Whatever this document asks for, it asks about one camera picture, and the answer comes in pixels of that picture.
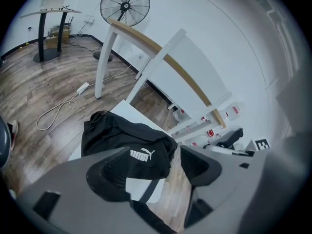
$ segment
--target folded black clothing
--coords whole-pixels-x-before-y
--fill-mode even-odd
[[[166,178],[177,143],[162,131],[132,123],[109,111],[99,111],[84,123],[81,156],[129,146],[128,176],[139,179]]]

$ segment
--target white logo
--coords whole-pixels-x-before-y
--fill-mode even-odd
[[[147,162],[148,160],[148,156],[150,156],[150,160],[152,160],[152,154],[155,152],[155,150],[153,150],[152,152],[148,151],[145,148],[141,148],[142,151],[145,151],[148,154],[143,154],[134,150],[130,150],[130,156],[132,156],[133,158],[136,158],[138,160]]]

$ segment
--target pedestal fan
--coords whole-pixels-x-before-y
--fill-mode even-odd
[[[112,18],[132,27],[141,22],[150,10],[150,0],[102,0],[100,12],[104,20]],[[94,52],[93,56],[99,59],[101,52]]]

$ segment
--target sneaker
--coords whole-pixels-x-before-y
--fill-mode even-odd
[[[12,122],[12,133],[13,133],[13,138],[12,138],[12,143],[11,143],[11,151],[15,147],[16,136],[19,133],[19,124],[18,124],[18,121],[16,119]]]

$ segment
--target black strap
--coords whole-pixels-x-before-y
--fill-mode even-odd
[[[152,182],[149,184],[149,186],[147,187],[145,193],[143,194],[143,196],[141,197],[141,199],[139,200],[140,202],[143,203],[147,203],[147,201],[150,199],[150,197],[152,196],[157,184],[159,182],[159,179],[154,179],[152,180]]]

